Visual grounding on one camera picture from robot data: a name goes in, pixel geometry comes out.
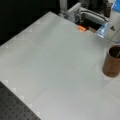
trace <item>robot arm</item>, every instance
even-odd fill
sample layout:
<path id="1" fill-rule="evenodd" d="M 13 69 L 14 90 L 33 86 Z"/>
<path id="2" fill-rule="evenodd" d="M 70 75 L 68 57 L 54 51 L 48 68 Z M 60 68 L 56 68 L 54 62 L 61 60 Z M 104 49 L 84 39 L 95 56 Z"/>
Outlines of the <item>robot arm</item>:
<path id="1" fill-rule="evenodd" d="M 104 37 L 115 43 L 120 43 L 120 0 L 116 0 L 113 4 Z"/>
<path id="2" fill-rule="evenodd" d="M 109 3 L 114 3 L 114 2 L 115 2 L 115 0 L 108 0 L 108 2 L 109 2 Z"/>
<path id="3" fill-rule="evenodd" d="M 60 11 L 67 12 L 67 0 L 60 0 Z"/>

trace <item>dark background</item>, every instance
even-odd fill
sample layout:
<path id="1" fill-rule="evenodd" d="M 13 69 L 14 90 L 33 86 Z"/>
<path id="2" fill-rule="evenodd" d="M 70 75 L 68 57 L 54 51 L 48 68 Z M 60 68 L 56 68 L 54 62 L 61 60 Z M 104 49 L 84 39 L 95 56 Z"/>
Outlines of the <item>dark background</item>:
<path id="1" fill-rule="evenodd" d="M 68 0 L 68 8 L 78 1 Z M 49 11 L 60 12 L 59 0 L 0 0 L 0 45 Z"/>

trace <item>brown cup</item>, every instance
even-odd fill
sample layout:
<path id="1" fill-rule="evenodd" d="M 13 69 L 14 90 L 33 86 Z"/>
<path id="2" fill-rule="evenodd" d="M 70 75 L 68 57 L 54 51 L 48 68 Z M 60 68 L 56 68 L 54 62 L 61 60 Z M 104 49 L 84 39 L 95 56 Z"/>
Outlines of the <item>brown cup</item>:
<path id="1" fill-rule="evenodd" d="M 107 52 L 103 65 L 103 73 L 108 77 L 116 77 L 120 73 L 120 46 L 112 46 Z"/>

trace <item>table surface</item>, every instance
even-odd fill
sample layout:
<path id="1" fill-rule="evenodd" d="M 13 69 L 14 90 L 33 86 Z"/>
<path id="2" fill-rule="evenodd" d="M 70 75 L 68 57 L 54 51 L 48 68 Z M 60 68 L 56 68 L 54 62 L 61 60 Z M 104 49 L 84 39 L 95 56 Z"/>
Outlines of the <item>table surface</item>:
<path id="1" fill-rule="evenodd" d="M 111 45 L 49 12 L 0 47 L 0 80 L 42 120 L 118 120 L 120 77 L 102 73 Z"/>

